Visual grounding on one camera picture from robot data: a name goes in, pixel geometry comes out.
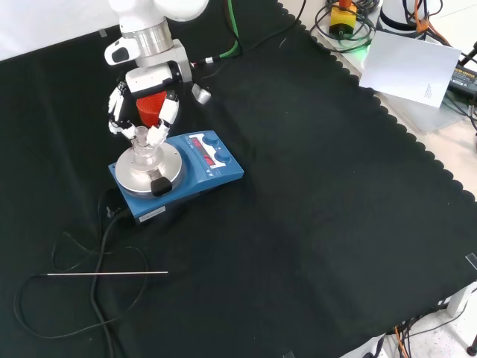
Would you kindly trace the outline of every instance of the red object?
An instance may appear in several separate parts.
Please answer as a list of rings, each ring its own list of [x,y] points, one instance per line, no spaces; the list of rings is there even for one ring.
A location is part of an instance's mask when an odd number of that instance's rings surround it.
[[[346,9],[351,6],[351,0],[340,0],[340,6]]]
[[[148,97],[136,101],[136,106],[139,110],[142,123],[146,127],[152,127],[153,125],[159,124],[159,112],[162,109],[166,96],[166,92],[159,92],[155,95],[149,95]]]

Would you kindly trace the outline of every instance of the label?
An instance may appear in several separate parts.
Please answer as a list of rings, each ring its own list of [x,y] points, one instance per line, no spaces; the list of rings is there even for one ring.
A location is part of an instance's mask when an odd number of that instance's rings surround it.
[[[164,213],[164,212],[165,212],[165,207],[160,207],[159,209],[155,209],[151,211],[150,213],[140,216],[139,222],[145,222],[146,220],[152,218],[153,216],[159,215],[160,213]]]

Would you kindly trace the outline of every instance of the black cable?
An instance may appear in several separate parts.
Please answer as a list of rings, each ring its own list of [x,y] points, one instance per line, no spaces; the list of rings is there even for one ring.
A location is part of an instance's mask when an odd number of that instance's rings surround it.
[[[418,332],[418,333],[411,334],[410,337],[417,336],[418,334],[423,334],[423,333],[432,332],[433,330],[436,330],[436,329],[438,329],[438,328],[441,328],[442,326],[445,326],[446,324],[452,323],[453,321],[459,319],[459,318],[464,314],[466,308],[467,308],[467,304],[465,304],[464,309],[462,310],[462,312],[461,312],[457,317],[451,319],[450,321],[447,321],[447,322],[445,322],[445,323],[439,324],[437,327],[431,328],[430,330],[423,330],[422,332]]]
[[[101,217],[101,208],[102,208],[104,199],[106,198],[106,195],[107,195],[108,192],[110,192],[110,190],[106,190],[106,191],[102,192],[101,195],[99,195],[98,203],[96,205],[96,219],[98,221],[98,236],[97,236],[98,238],[100,238],[103,235],[103,225],[102,225],[103,220],[102,220],[102,217]],[[67,267],[67,268],[58,267],[58,265],[56,264],[57,245],[58,245],[58,242],[60,241],[58,239],[57,241],[55,241],[53,243],[53,248],[51,249],[51,266],[53,267],[53,269],[56,272],[70,272],[70,271],[76,269],[77,267],[83,265],[87,260],[89,260],[89,258],[91,258],[92,255],[97,254],[97,252],[95,252],[96,248],[93,248],[92,250],[89,250],[88,248],[85,248],[84,246],[82,246],[82,244],[80,244],[67,231],[62,232],[62,237],[66,237],[66,238],[70,239],[82,251],[86,252],[86,256],[82,260],[80,260],[76,264],[74,264],[73,266],[70,266],[70,267]]]
[[[351,48],[345,48],[345,49],[341,49],[341,50],[337,50],[337,49],[334,49],[334,48],[326,48],[324,47],[327,51],[330,51],[330,52],[337,52],[337,53],[347,53],[347,52],[351,52],[351,51],[355,51],[355,50],[359,50],[360,48],[364,48],[366,46],[368,46],[371,41],[372,41],[372,38],[371,38],[371,34],[373,32],[376,31],[376,28],[374,26],[374,24],[369,20],[368,16],[369,16],[369,13],[367,11],[367,8],[366,7],[362,7],[360,5],[360,1],[357,1],[357,2],[353,2],[353,4],[356,6],[356,12],[355,11],[352,11],[350,9],[346,9],[346,8],[343,8],[343,7],[339,7],[338,5],[335,5],[335,3],[338,2],[338,0],[327,0],[327,3],[325,6],[323,6],[315,15],[315,24],[313,25],[313,27],[310,29],[310,37],[313,39],[313,35],[312,35],[312,32],[313,30],[316,28],[322,35],[324,35],[325,37],[328,37],[332,40],[337,40],[337,41],[341,41],[341,40],[346,40],[346,41],[365,41],[364,43],[360,44],[360,45],[357,45],[357,46],[354,46],[354,47],[351,47]],[[332,8],[333,7],[336,7],[342,11],[346,11],[348,13],[352,13],[353,15],[356,16],[356,21],[360,22],[361,23],[361,26],[358,28],[357,31],[355,31],[353,34],[349,35],[348,37],[336,37],[336,36],[333,36],[331,34],[327,34],[325,33],[321,28],[320,28],[320,22],[327,16],[329,15],[331,12],[332,12]],[[322,12],[325,12],[324,15],[321,16],[321,18],[318,18]],[[356,35],[359,33],[359,31],[364,27],[366,26],[367,27],[367,33],[363,36],[360,36],[360,37],[356,37]]]
[[[286,25],[281,30],[275,31],[272,34],[267,35],[265,38],[258,41],[255,45],[252,45],[250,48],[248,48],[246,52],[250,52],[254,50],[255,48],[262,45],[263,43],[266,43],[267,41],[269,41],[269,39],[271,39],[272,37],[275,37],[276,35],[280,35],[281,33],[286,32],[289,29],[293,28],[300,21],[300,17],[303,13],[303,10],[305,9],[305,5],[306,5],[306,0],[303,0],[303,4],[301,5],[301,9],[300,9],[300,12],[298,13],[297,18],[290,25]]]
[[[469,56],[468,54],[465,54],[465,53],[461,53],[461,56],[464,56],[465,58],[467,58],[469,61],[472,61],[474,63],[477,63],[477,60],[474,58],[474,57],[471,57]]]
[[[96,263],[95,273],[98,273],[101,270],[101,266],[103,265],[106,242],[107,242],[108,236],[110,235],[110,232],[113,230],[115,224],[120,219],[123,219],[127,216],[129,216],[128,210],[123,210],[120,213],[115,214],[115,216],[113,217],[113,220],[111,220],[110,224],[107,226],[106,231],[104,231],[103,239],[101,240],[101,247],[99,249],[99,258],[98,258],[98,262]],[[106,336],[106,342],[107,342],[108,351],[110,352],[110,358],[114,358],[114,347],[113,347],[113,341],[111,339],[111,332],[109,327],[104,323],[106,321],[104,319],[104,314],[100,310],[98,302],[96,301],[97,286],[98,286],[98,276],[93,276],[92,282],[91,282],[91,289],[89,291],[89,302],[91,303],[91,307],[95,311],[96,317],[98,317],[99,322],[103,324],[102,327],[103,327],[104,335]]]
[[[290,28],[294,27],[298,21],[300,20],[300,17],[301,15],[303,14],[303,10],[305,9],[305,5],[306,5],[306,0],[303,0],[303,4],[301,6],[301,9],[300,9],[300,12],[298,13],[298,16],[297,18],[290,24],[290,25],[286,25],[283,29],[281,30],[278,30],[276,32],[273,32],[272,34],[270,35],[267,35],[264,39],[261,39],[260,41],[258,41],[255,45],[252,45],[251,47],[247,48],[246,50],[244,50],[243,48],[241,49],[241,54],[245,54],[245,53],[248,53],[252,50],[254,50],[255,48],[257,48],[258,46],[260,46],[261,44],[267,42],[269,39],[271,39],[272,37],[275,37],[276,35],[279,35],[283,32],[286,32],[287,30],[289,30]],[[227,57],[227,58],[224,58],[222,60],[231,60],[233,58],[237,58],[238,56],[237,55],[234,55],[234,56],[230,56],[230,57]],[[215,77],[222,69],[224,69],[227,64],[229,63],[230,61],[224,61],[224,63],[218,67],[213,73],[211,73],[210,75],[207,75],[207,76],[204,76],[202,77],[200,80],[203,81],[203,80],[206,80],[206,79],[209,79],[209,78],[212,78],[212,77]]]
[[[427,16],[428,18],[431,17],[431,16],[434,16],[434,15],[437,15],[439,12],[442,11],[442,8],[444,7],[444,2],[443,0],[440,0],[440,7],[439,7],[439,10],[437,10],[435,13],[431,13],[429,16]]]
[[[460,108],[460,107],[458,106],[458,104],[455,103],[455,101],[454,101],[452,98],[450,98],[450,96],[449,96],[447,93],[444,95],[444,97],[445,97],[450,103],[452,103],[452,104],[454,105],[454,107],[457,108],[458,111],[462,113],[463,116],[466,116],[467,118],[470,119],[470,123],[472,123],[472,126],[474,127],[474,129],[475,129],[476,132],[477,132],[477,124],[474,122],[476,119],[473,118],[473,116],[471,116],[471,115],[469,115],[468,113],[466,113],[464,110],[462,110],[462,108]]]
[[[427,12],[427,0],[424,0],[424,19],[429,18],[429,13]]]
[[[129,212],[128,211],[122,211],[120,213],[116,213],[115,216],[113,217],[113,219],[111,220],[111,222],[108,224],[107,226],[107,229],[105,230],[104,232],[104,235],[102,236],[102,240],[101,240],[101,251],[99,253],[96,253],[95,254],[98,254],[99,255],[99,259],[98,259],[98,264],[96,266],[96,272],[98,272],[98,270],[101,268],[101,264],[102,264],[102,257],[103,257],[103,254],[106,254],[106,252],[104,252],[104,247],[106,245],[106,242],[107,242],[107,239],[108,237],[110,236],[110,234],[112,233],[112,230],[113,228],[116,226],[116,223],[124,218],[125,216],[129,215]],[[132,246],[128,246],[126,247],[126,249],[132,249],[134,251],[136,251],[142,258],[142,262],[143,262],[143,271],[144,272],[147,272],[149,271],[149,265],[148,265],[148,260],[146,258],[146,256],[144,255],[144,253],[139,250],[138,248],[134,248]],[[27,320],[25,319],[25,315],[23,313],[23,309],[22,309],[22,297],[23,297],[23,293],[25,291],[25,288],[26,286],[30,283],[30,281],[32,281],[33,279],[49,279],[49,278],[53,278],[53,277],[49,277],[47,276],[46,274],[35,274],[35,275],[32,275],[30,276],[29,278],[27,278],[26,280],[24,280],[19,288],[16,290],[15,292],[15,295],[14,295],[14,298],[13,298],[13,314],[16,318],[16,320],[19,322],[19,324],[27,331],[29,332],[31,335],[35,336],[35,337],[38,337],[38,338],[41,338],[41,339],[62,339],[62,338],[69,338],[69,337],[72,337],[72,336],[76,336],[78,334],[81,334],[81,333],[85,333],[87,331],[90,331],[90,330],[94,330],[96,328],[99,328],[99,327],[106,327],[108,324],[111,324],[115,321],[118,321],[119,319],[122,318],[122,316],[130,311],[131,309],[133,309],[137,303],[139,302],[139,300],[141,299],[144,291],[145,291],[145,288],[147,286],[147,275],[145,275],[144,277],[144,280],[143,280],[143,284],[141,286],[141,289],[139,290],[138,292],[138,295],[136,296],[136,298],[134,299],[134,301],[130,304],[130,306],[124,311],[122,312],[120,315],[116,316],[115,318],[111,318],[111,319],[108,319],[108,320],[104,320],[104,319],[101,319],[102,318],[102,315],[100,317],[100,323],[97,323],[97,324],[92,324],[88,327],[84,327],[84,328],[81,328],[80,330],[76,330],[74,332],[71,332],[71,333],[64,333],[64,334],[61,334],[61,335],[57,335],[57,336],[45,336],[41,333],[38,333],[35,329],[33,329],[27,322]],[[97,281],[98,281],[98,277],[97,276],[94,276],[94,280],[93,280],[93,283],[92,283],[92,290],[90,292],[90,300],[92,301],[92,305],[93,307],[97,307],[98,310],[99,310],[99,307],[98,307],[98,304],[96,302],[96,299],[95,299],[95,288],[96,288],[96,284],[97,284]],[[111,351],[111,348],[112,347],[112,343],[110,343],[110,341],[108,341],[108,348],[110,349],[110,355],[111,353],[113,353]]]

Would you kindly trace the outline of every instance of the red cup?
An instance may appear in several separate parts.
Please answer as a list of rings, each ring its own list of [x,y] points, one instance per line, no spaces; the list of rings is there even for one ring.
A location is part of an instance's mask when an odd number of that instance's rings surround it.
[[[136,101],[141,121],[146,127],[159,124],[159,112],[162,109],[166,96],[166,92],[159,92]]]

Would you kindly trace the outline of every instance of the metal rod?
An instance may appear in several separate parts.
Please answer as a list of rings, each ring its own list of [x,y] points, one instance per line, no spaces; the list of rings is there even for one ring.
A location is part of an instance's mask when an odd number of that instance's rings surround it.
[[[132,274],[168,274],[168,271],[150,272],[86,272],[86,273],[66,273],[66,274],[46,274],[46,276],[112,276],[112,275],[132,275]]]

